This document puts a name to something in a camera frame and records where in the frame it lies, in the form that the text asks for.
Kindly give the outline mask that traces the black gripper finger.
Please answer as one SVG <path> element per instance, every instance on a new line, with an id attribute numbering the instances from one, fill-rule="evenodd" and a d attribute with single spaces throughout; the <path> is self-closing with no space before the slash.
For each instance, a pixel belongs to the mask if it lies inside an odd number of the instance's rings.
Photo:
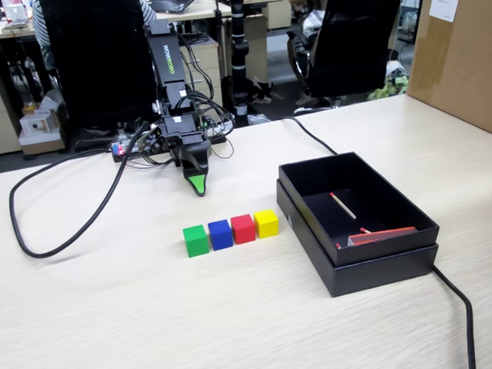
<path id="1" fill-rule="evenodd" d="M 209 172 L 208 160 L 212 154 L 209 140 L 186 143 L 179 146 L 180 165 L 185 177 L 207 175 Z"/>
<path id="2" fill-rule="evenodd" d="M 194 193 L 198 197 L 202 197 L 206 194 L 206 173 L 185 173 L 184 178 L 187 180 L 189 186 L 193 188 Z"/>

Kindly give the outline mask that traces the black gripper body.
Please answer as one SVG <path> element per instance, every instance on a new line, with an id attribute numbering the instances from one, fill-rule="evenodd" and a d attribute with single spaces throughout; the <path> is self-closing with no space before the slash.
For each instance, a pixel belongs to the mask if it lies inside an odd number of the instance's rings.
<path id="1" fill-rule="evenodd" d="M 206 153 L 206 140 L 201 132 L 190 132 L 164 138 L 164 150 L 178 154 Z"/>

